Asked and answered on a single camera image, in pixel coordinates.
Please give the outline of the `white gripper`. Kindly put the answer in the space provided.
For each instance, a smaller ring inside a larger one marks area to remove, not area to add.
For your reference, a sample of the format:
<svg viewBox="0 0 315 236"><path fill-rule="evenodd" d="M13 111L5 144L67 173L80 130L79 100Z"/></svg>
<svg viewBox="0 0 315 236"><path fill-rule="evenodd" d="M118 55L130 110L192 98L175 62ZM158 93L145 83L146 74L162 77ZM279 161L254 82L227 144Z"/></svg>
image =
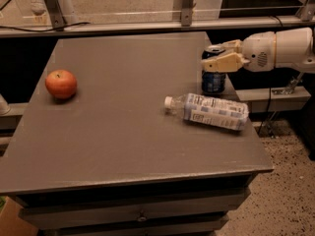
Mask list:
<svg viewBox="0 0 315 236"><path fill-rule="evenodd" d="M243 41L235 39L223 42L220 46L232 52L203 60L203 70L231 73L244 67L251 72L271 71L275 67L276 43L276 34L272 31L252 34Z"/></svg>

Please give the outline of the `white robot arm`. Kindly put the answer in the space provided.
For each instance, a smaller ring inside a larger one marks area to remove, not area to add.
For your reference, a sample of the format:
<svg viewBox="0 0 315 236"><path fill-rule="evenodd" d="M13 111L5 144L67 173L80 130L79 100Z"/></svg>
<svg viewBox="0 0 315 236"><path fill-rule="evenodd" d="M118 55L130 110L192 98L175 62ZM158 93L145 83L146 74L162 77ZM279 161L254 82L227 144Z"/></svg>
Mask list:
<svg viewBox="0 0 315 236"><path fill-rule="evenodd" d="M205 72L232 73L240 68L268 72L275 68L291 68L313 73L315 67L311 28L255 33L244 40L210 45L206 50L215 56L201 61Z"/></svg>

